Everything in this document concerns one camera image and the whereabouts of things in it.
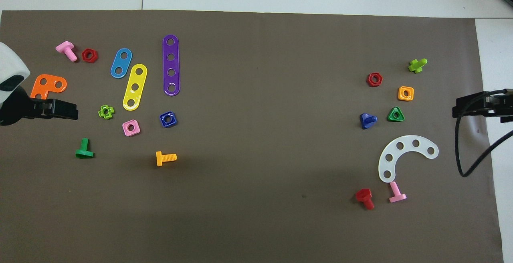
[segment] brown mat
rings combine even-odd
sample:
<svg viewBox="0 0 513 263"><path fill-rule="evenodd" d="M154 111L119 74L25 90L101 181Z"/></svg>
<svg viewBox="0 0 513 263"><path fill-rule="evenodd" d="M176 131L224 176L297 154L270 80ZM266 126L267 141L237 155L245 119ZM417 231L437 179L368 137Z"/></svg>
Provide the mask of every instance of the brown mat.
<svg viewBox="0 0 513 263"><path fill-rule="evenodd" d="M162 38L180 40L181 91L164 94ZM55 51L64 40L95 64ZM456 97L482 91L475 23L465 18L199 11L4 11L0 41L32 74L68 81L50 97L79 120L0 128L3 262L501 262L490 158L469 178L454 162ZM121 102L119 48L148 68L141 105ZM427 58L419 74L412 59ZM368 73L383 84L370 88ZM402 86L415 99L397 99ZM112 120L99 107L115 108ZM386 121L399 106L401 123ZM174 111L178 125L161 126ZM361 113L379 117L362 130ZM121 124L139 121L126 137ZM465 118L466 166L488 145ZM420 135L434 160L399 159L378 176L385 146ZM82 137L94 159L76 159ZM155 151L178 161L156 167ZM370 188L376 208L354 194Z"/></svg>

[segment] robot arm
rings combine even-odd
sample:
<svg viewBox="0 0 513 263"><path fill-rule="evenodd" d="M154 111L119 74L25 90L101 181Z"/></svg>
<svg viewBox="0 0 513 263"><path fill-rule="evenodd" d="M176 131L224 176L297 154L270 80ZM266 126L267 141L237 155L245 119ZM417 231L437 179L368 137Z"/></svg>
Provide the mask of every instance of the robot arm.
<svg viewBox="0 0 513 263"><path fill-rule="evenodd" d="M0 125L10 125L22 117L77 120L76 104L55 99L34 99L27 95L20 84L30 71L8 46L0 42Z"/></svg>

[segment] orange square nut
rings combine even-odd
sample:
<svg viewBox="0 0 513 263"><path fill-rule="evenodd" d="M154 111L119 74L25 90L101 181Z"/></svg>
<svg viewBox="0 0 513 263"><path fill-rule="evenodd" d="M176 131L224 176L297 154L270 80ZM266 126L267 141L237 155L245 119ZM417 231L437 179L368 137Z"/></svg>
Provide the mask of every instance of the orange square nut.
<svg viewBox="0 0 513 263"><path fill-rule="evenodd" d="M397 98L401 101L412 101L414 99L414 88L401 86Z"/></svg>

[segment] lime green bolt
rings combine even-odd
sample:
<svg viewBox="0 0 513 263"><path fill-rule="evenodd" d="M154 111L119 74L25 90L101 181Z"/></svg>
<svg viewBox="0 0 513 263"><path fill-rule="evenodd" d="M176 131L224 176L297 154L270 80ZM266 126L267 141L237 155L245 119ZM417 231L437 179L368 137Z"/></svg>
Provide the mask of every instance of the lime green bolt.
<svg viewBox="0 0 513 263"><path fill-rule="evenodd" d="M408 67L408 69L410 71L415 71L415 73L420 73L422 71L422 67L425 66L426 64L427 64L427 59L421 59L420 61L412 60L410 62L410 66Z"/></svg>
<svg viewBox="0 0 513 263"><path fill-rule="evenodd" d="M75 151L75 157L80 158L80 159L92 158L94 153L87 150L88 145L89 145L89 139L88 138L82 139L82 142L80 143L80 149Z"/></svg>

